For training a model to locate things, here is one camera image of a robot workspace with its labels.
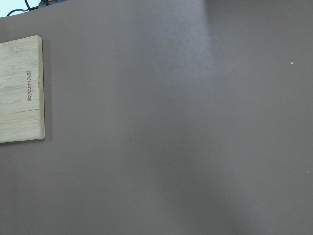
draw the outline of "bamboo board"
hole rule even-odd
[[[44,137],[42,39],[1,43],[0,143]]]

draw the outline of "black cable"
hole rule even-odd
[[[13,12],[16,12],[16,11],[29,11],[28,9],[27,10],[23,10],[23,9],[15,9],[13,11],[10,11],[9,14],[7,14],[7,16],[11,15]]]
[[[28,1],[27,1],[27,0],[25,0],[25,4],[26,4],[26,6],[27,6],[27,9],[30,11],[30,6],[29,6],[29,4],[28,4]]]

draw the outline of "brand logo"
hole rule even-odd
[[[31,71],[27,71],[27,88],[28,88],[28,100],[31,101]]]

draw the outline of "wooden cutting board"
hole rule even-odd
[[[41,37],[1,43],[0,143],[44,137]]]

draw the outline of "gray table surface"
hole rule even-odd
[[[0,234],[312,234],[312,9],[70,0],[1,18],[0,42],[43,38],[46,139],[0,145]]]

